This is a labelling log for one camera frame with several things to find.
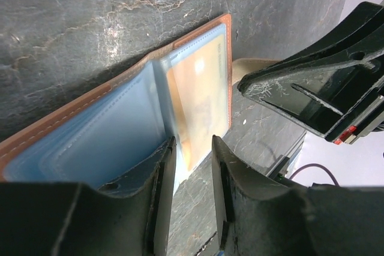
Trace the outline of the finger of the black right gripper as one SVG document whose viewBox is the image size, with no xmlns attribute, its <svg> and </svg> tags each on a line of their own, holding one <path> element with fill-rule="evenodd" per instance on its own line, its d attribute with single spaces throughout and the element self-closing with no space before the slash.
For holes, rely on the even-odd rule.
<svg viewBox="0 0 384 256">
<path fill-rule="evenodd" d="M 383 6 L 360 3 L 311 46 L 245 75 L 238 90 L 335 144 L 383 131 Z"/>
</svg>

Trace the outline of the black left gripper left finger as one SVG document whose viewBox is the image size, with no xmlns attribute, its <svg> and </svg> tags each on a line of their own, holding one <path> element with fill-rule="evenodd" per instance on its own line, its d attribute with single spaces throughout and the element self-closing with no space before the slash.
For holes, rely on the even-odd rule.
<svg viewBox="0 0 384 256">
<path fill-rule="evenodd" d="M 169 138 L 93 189 L 75 182 L 1 184 L 2 255 L 166 255 L 176 167 Z"/>
</svg>

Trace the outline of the tan leather card holder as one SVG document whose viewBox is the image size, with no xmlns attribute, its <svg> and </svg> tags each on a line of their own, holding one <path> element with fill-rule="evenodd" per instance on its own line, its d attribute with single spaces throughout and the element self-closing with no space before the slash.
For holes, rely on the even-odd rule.
<svg viewBox="0 0 384 256">
<path fill-rule="evenodd" d="M 274 63 L 233 60 L 231 25 L 230 14 L 215 18 L 4 140 L 1 180 L 85 182 L 98 188 L 150 156 L 166 138 L 175 137 L 179 185 L 203 160 L 187 171 L 166 77 L 172 59 L 208 37 L 225 35 L 229 128 L 233 85 Z"/>
</svg>

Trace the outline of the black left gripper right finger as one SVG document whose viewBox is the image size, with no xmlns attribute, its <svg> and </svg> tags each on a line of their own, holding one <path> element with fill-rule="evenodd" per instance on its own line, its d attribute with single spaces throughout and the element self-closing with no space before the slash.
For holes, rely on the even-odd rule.
<svg viewBox="0 0 384 256">
<path fill-rule="evenodd" d="M 382 255 L 383 188 L 270 178 L 212 138 L 218 243 L 226 255 Z"/>
</svg>

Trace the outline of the beige credit card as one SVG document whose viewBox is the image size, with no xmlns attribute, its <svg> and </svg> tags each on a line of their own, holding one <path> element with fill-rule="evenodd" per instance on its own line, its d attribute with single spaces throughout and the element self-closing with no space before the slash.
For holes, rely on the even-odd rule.
<svg viewBox="0 0 384 256">
<path fill-rule="evenodd" d="M 225 35 L 204 39 L 171 64 L 167 83 L 183 161 L 191 172 L 210 152 L 212 136 L 229 129 Z"/>
</svg>

